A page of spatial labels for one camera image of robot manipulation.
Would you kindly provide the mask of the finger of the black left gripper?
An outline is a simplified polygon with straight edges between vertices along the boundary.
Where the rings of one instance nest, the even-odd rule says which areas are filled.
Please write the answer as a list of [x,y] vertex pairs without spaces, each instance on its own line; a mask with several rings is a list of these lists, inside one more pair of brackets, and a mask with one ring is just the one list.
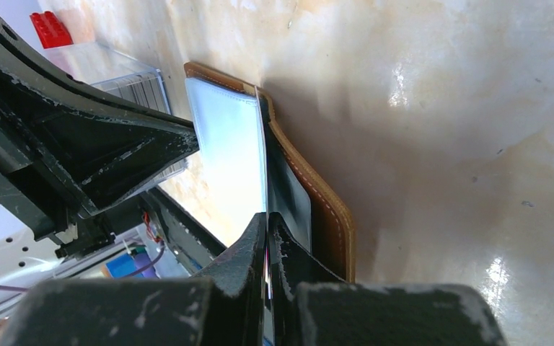
[[36,239],[121,203],[198,148],[190,121],[75,80],[0,17],[0,204]]

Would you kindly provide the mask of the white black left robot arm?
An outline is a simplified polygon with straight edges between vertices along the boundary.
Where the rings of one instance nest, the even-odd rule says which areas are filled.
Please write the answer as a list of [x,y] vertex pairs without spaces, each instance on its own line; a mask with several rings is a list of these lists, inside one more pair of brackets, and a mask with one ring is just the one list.
[[197,150],[189,120],[76,80],[0,17],[0,319],[37,281],[119,252],[142,189]]

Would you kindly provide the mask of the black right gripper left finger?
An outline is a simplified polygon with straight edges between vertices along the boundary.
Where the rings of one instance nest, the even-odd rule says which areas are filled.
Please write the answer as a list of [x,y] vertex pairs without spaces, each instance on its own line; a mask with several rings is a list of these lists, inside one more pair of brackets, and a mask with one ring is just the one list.
[[260,345],[267,215],[189,278],[63,279],[32,288],[1,345]]

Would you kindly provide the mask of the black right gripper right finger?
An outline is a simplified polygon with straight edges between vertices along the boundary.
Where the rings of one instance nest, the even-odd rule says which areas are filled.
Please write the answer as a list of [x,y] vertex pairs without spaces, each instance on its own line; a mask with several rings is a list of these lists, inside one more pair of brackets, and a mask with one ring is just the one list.
[[319,263],[279,213],[268,216],[277,345],[505,345],[490,306],[458,284],[348,283]]

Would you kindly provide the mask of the clear acrylic card box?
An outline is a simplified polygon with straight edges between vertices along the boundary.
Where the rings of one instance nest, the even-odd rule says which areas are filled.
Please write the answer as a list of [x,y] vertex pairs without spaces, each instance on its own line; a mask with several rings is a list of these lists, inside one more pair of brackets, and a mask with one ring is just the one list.
[[[94,44],[54,48],[52,54],[103,81],[157,72]],[[87,209],[106,208],[155,185],[165,169],[199,149],[189,120],[85,84],[45,58],[31,60],[22,78],[45,103],[30,126],[38,168]]]

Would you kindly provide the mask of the brown leather card holder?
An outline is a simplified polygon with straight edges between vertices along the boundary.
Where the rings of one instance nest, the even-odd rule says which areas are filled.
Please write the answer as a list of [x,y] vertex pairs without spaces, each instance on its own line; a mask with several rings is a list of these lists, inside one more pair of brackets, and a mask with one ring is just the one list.
[[233,216],[263,210],[259,107],[265,102],[269,211],[294,238],[342,279],[356,277],[353,216],[287,138],[269,93],[200,63],[187,62],[185,90],[212,190]]

